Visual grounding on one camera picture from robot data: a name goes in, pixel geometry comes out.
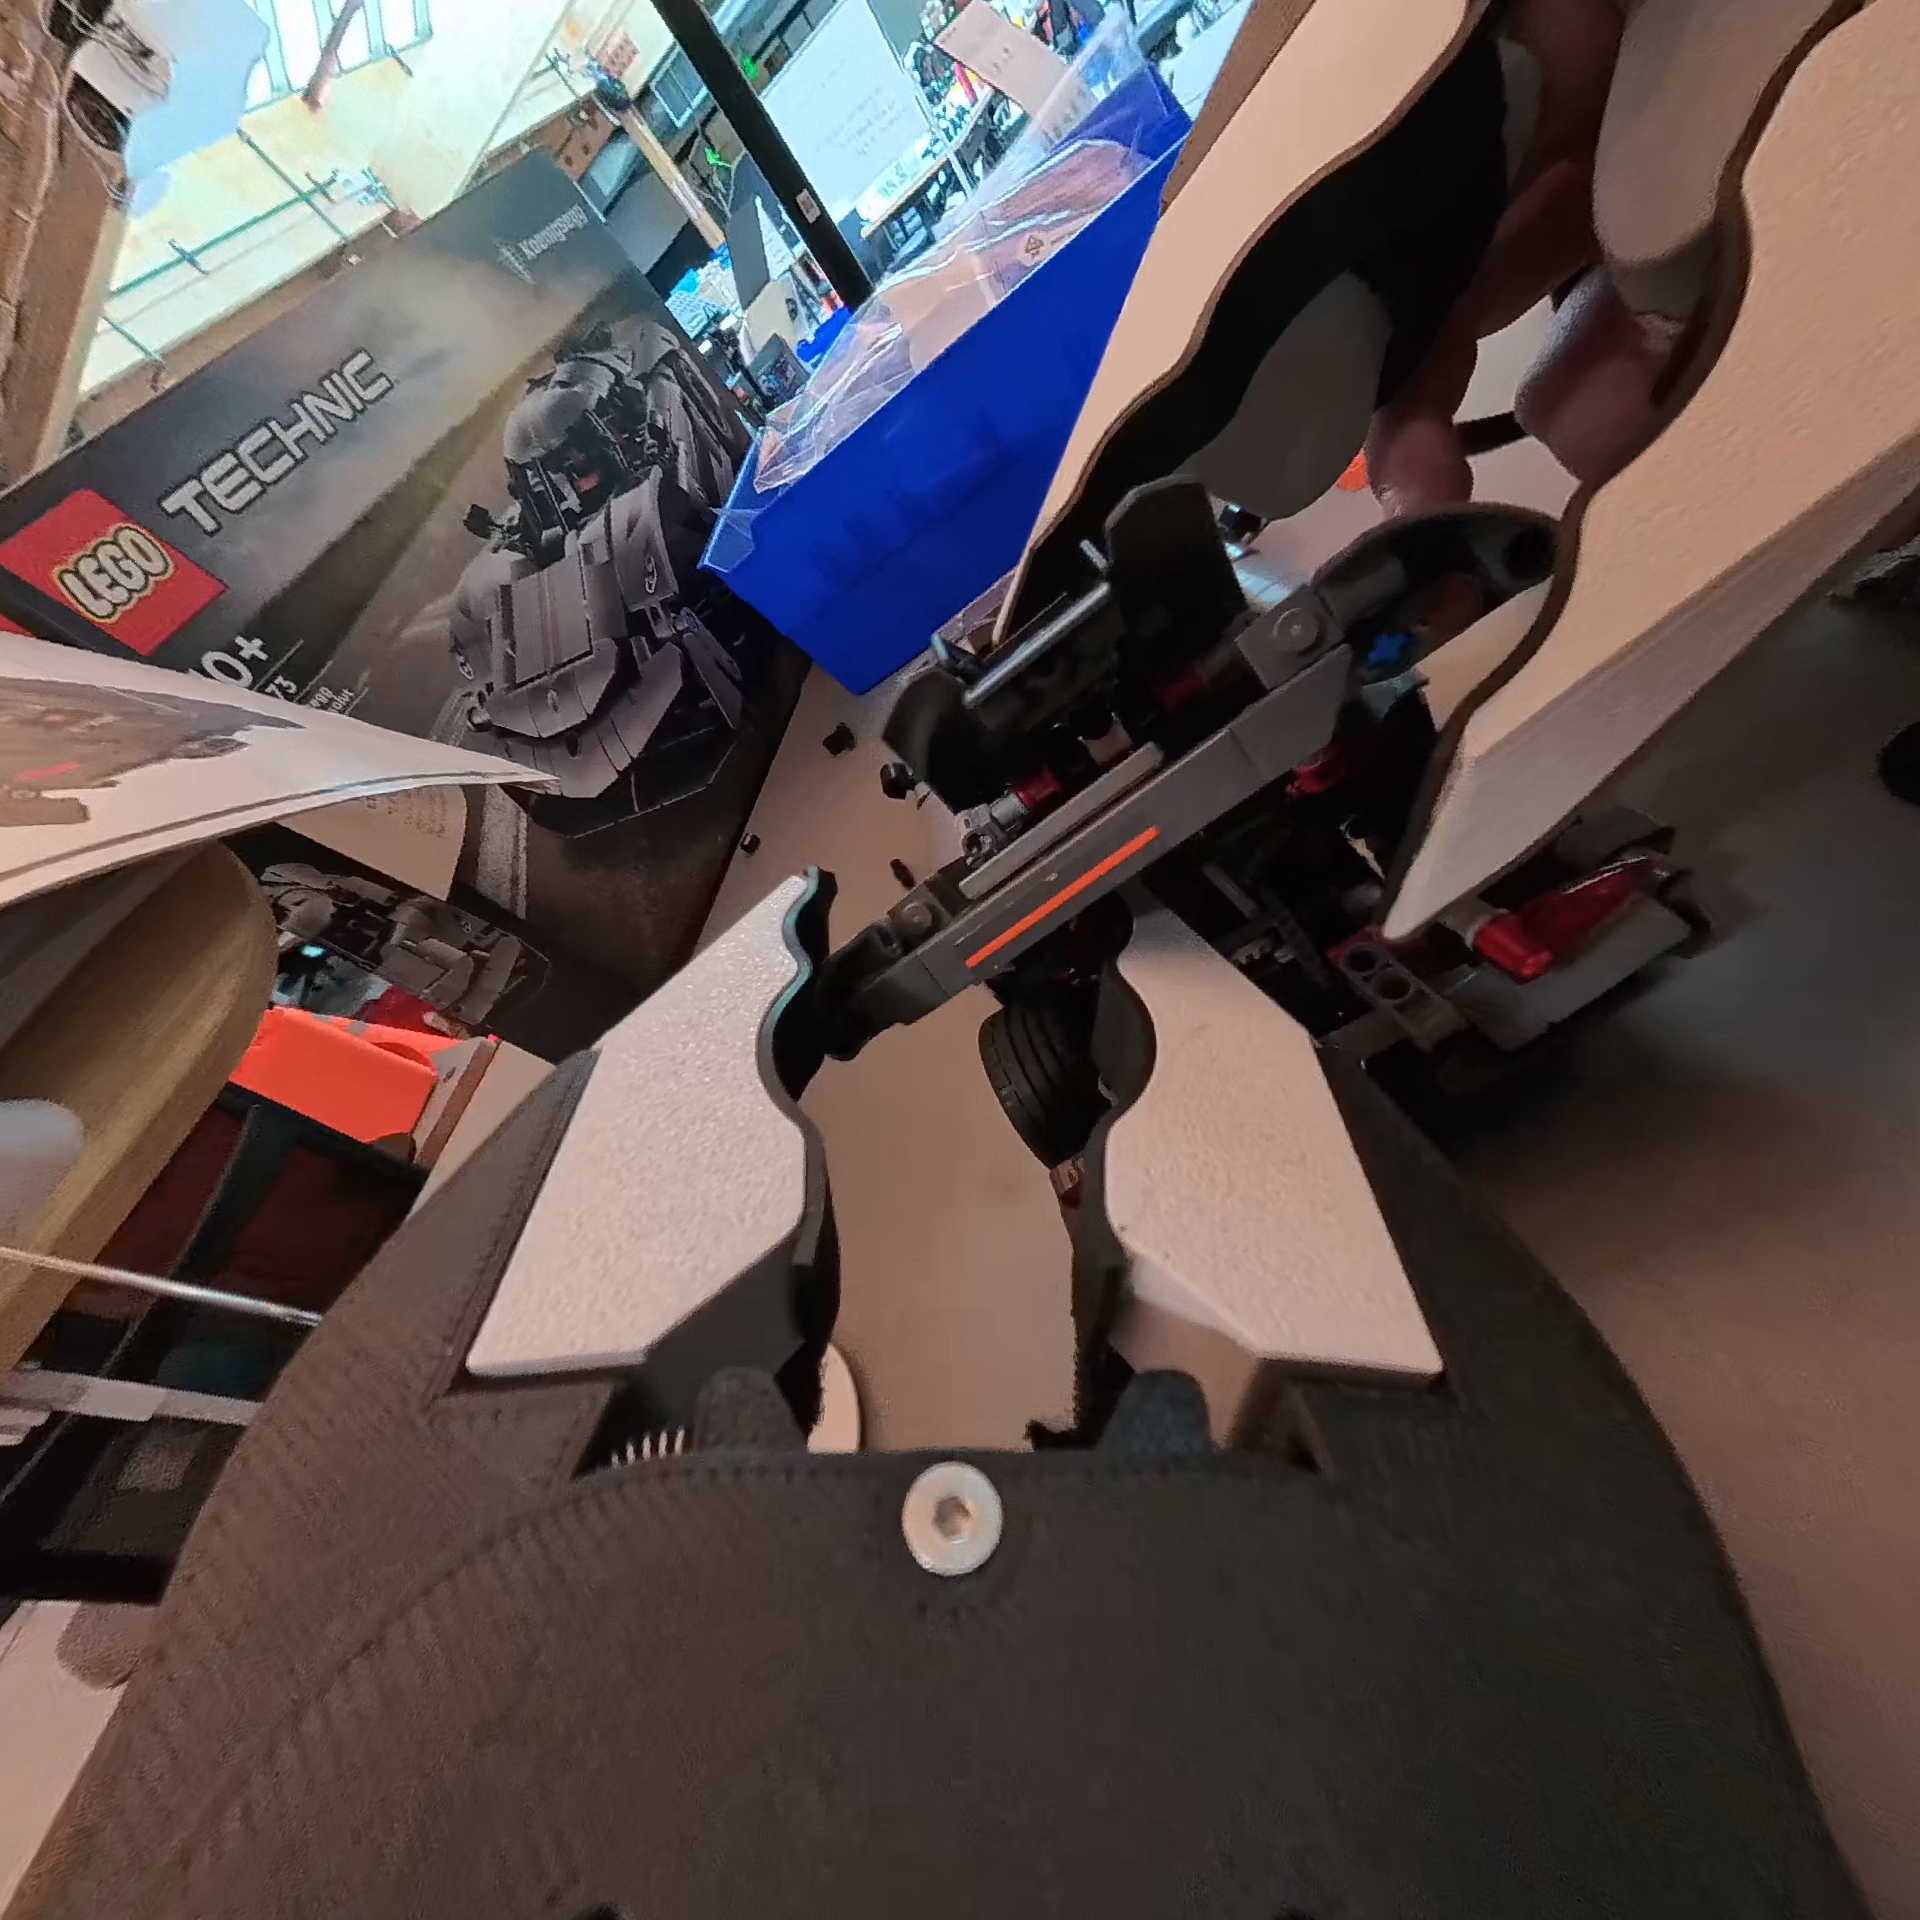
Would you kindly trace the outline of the clear plastic parts bags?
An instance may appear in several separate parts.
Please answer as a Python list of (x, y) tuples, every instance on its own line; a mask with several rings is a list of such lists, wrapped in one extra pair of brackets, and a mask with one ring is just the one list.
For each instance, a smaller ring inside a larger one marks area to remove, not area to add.
[(759, 437), (757, 489), (801, 479), (887, 400), (984, 328), (1032, 271), (1183, 140), (1183, 118), (1124, 5), (1058, 54), (996, 5), (961, 5), (935, 39), (1023, 113), (1013, 145), (926, 254), (890, 270)]

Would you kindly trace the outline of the person's right hand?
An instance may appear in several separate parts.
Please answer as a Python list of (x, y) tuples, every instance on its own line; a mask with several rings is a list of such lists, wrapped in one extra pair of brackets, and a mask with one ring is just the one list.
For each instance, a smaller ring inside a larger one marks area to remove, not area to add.
[(1516, 391), (1520, 430), (1581, 484), (1616, 473), (1655, 431), (1653, 387), (1665, 349), (1621, 300), (1592, 230), (1592, 159), (1622, 22), (1607, 3), (1524, 3), (1503, 16), (1537, 103), (1477, 275), (1370, 421), (1361, 454), (1386, 517), (1472, 496), (1455, 408), (1479, 342), (1543, 300), (1554, 302), (1554, 320)]

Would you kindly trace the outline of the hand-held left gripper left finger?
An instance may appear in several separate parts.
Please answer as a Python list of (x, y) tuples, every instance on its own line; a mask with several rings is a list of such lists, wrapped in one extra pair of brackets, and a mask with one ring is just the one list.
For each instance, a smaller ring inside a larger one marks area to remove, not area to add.
[(832, 901), (826, 870), (778, 881), (597, 1045), (468, 1376), (621, 1379), (685, 1420), (742, 1366), (817, 1415), (839, 1247), (799, 1094)]

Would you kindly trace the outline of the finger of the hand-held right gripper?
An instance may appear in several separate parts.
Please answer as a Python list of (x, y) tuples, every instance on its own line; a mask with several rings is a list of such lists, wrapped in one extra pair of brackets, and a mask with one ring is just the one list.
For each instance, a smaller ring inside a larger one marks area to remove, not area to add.
[(1136, 489), (1312, 505), (1422, 396), (1518, 174), (1510, 5), (1249, 5), (1161, 201), (996, 640)]
[(1569, 502), (1548, 584), (1429, 656), (1444, 726), (1384, 937), (1520, 863), (1914, 494), (1914, 69), (1914, 3), (1793, 51), (1660, 437)]

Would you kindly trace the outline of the whiteboard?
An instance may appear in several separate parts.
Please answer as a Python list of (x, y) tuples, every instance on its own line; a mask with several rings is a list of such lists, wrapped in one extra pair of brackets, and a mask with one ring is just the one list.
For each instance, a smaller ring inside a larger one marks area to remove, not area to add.
[(833, 5), (759, 103), (832, 222), (930, 134), (920, 85), (869, 3)]

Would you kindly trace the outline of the orange plastic bin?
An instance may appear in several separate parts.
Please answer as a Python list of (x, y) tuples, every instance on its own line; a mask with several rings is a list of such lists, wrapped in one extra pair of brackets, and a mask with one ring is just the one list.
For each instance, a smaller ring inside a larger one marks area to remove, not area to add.
[(230, 1086), (360, 1145), (430, 1167), (486, 1077), (494, 1037), (449, 1039), (390, 1024), (269, 1008)]

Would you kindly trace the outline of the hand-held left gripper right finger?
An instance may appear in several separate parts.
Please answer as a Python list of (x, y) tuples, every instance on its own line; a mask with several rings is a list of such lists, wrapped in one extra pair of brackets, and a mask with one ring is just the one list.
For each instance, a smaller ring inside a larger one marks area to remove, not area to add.
[(1094, 990), (1108, 1094), (1072, 1213), (1073, 1422), (1185, 1376), (1244, 1438), (1289, 1380), (1425, 1390), (1444, 1360), (1310, 1031), (1170, 908), (1126, 895)]

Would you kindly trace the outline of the white instruction booklet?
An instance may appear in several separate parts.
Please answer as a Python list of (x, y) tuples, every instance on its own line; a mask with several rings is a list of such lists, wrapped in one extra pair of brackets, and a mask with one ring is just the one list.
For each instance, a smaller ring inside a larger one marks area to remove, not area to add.
[(448, 783), (558, 780), (5, 628), (1, 905), (308, 808)]

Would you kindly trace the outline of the grey lego door panel assembly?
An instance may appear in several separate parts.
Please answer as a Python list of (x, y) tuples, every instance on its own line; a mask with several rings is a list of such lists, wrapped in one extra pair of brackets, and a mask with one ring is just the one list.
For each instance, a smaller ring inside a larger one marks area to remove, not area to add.
[(824, 1047), (853, 1059), (994, 982), (1092, 903), (1271, 793), (1361, 696), (1477, 619), (1548, 584), (1557, 517), (1472, 500), (1386, 518), (1257, 608), (1201, 484), (1133, 489), (1086, 543), (1086, 582), (988, 663), (936, 651), (885, 741), (992, 838), (823, 961)]

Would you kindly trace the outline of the blue plastic bin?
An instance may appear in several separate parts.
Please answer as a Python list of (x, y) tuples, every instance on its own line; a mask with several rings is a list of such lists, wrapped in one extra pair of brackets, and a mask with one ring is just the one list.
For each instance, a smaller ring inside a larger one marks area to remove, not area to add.
[(840, 687), (893, 676), (1020, 559), (1188, 127), (1157, 70), (1118, 87), (1092, 134), (1143, 137), (1120, 191), (804, 473), (737, 475), (703, 568)]

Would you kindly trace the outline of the dark lego set box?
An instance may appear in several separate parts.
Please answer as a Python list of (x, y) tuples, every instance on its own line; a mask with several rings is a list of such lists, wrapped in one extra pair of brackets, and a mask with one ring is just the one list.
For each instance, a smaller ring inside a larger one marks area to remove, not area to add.
[(703, 564), (751, 437), (512, 161), (5, 494), (5, 628), (504, 761), (449, 875), (264, 832), (288, 941), (556, 1063), (692, 955), (804, 678)]

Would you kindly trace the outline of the dark open box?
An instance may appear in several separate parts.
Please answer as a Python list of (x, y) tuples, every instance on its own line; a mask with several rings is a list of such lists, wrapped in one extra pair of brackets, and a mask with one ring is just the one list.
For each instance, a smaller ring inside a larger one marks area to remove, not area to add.
[(150, 1604), (253, 1406), (425, 1187), (229, 1087), (5, 1369), (1, 1598)]

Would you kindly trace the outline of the black metal pole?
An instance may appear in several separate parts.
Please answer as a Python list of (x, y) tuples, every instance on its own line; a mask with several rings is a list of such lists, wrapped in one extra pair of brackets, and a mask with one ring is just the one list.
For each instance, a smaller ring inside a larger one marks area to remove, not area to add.
[(860, 308), (872, 295), (872, 281), (860, 265), (845, 236), (826, 216), (794, 152), (775, 118), (762, 109), (750, 77), (732, 54), (702, 3), (655, 3), (670, 36), (689, 60), (719, 113), (751, 156), (766, 182), (784, 205), (807, 251), (826, 275), (845, 308)]

